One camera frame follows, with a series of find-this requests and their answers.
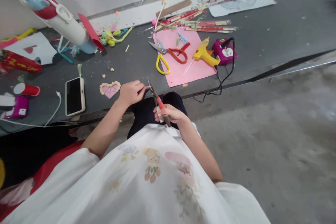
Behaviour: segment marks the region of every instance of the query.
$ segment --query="hand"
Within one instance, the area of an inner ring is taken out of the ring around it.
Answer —
[[[159,110],[160,114],[166,114],[172,123],[180,124],[190,121],[190,119],[180,110],[170,104],[164,104],[166,108]],[[160,121],[156,108],[153,110],[155,121]]]
[[[129,107],[132,104],[139,102],[143,98],[146,90],[147,87],[140,83],[139,80],[126,83],[121,86],[118,101],[126,107]]]

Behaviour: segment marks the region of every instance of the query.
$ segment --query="gray table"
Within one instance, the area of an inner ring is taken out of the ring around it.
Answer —
[[[308,55],[323,53],[336,49],[336,4],[327,0],[275,0],[276,5],[264,8],[230,14],[225,17],[213,18],[208,11],[207,20],[230,19],[232,25],[241,27],[232,35],[236,41],[235,70],[228,83],[240,81],[250,72],[262,72],[269,66],[281,62],[302,58]],[[110,108],[118,94],[111,100],[99,92],[99,85],[103,82],[119,81],[121,84],[138,79],[144,83],[151,80],[157,93],[178,91],[184,96],[218,86],[216,76],[210,76],[189,83],[189,87],[181,85],[169,88],[166,78],[159,74],[155,67],[156,52],[148,44],[151,34],[143,30],[151,25],[136,27],[125,39],[114,48],[107,47],[107,55],[99,52],[95,55],[81,53],[69,64],[60,55],[56,55],[53,64],[46,65],[39,75],[10,71],[1,76],[0,93],[11,92],[11,86],[17,83],[17,77],[24,73],[26,83],[39,86],[41,94],[29,101],[29,115],[20,120],[22,123],[43,125],[55,111],[59,99],[56,91],[62,93],[62,104],[52,122],[68,119],[65,115],[65,83],[76,78],[76,65],[82,66],[82,77],[85,80],[86,111],[87,114]],[[43,33],[49,38],[57,34],[52,29],[44,29]],[[217,33],[199,33],[201,40],[210,36],[211,46],[216,39],[225,37]],[[227,75],[227,70],[219,67],[220,76]],[[16,132],[27,129],[5,122],[0,125],[8,131]]]

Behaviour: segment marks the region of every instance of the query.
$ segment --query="purple device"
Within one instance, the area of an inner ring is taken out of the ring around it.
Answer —
[[[11,111],[4,112],[1,117],[3,119],[26,117],[28,115],[29,99],[25,96],[16,96],[15,105]]]
[[[228,40],[228,38],[224,38],[221,40],[216,40],[214,45],[212,46],[212,50],[216,56],[216,59],[220,60],[219,65],[229,65],[233,61],[233,47],[232,45],[228,45],[227,47],[222,47],[222,44]],[[234,52],[234,58],[238,57],[238,53]]]

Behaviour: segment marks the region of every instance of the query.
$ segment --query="gray floor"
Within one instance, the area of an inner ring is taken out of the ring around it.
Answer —
[[[224,178],[248,188],[271,223],[336,223],[336,65],[184,105]],[[132,122],[124,116],[110,149]]]

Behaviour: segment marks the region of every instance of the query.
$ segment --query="phone screen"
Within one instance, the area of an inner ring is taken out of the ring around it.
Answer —
[[[66,83],[66,113],[73,114],[82,109],[81,80],[74,79]]]

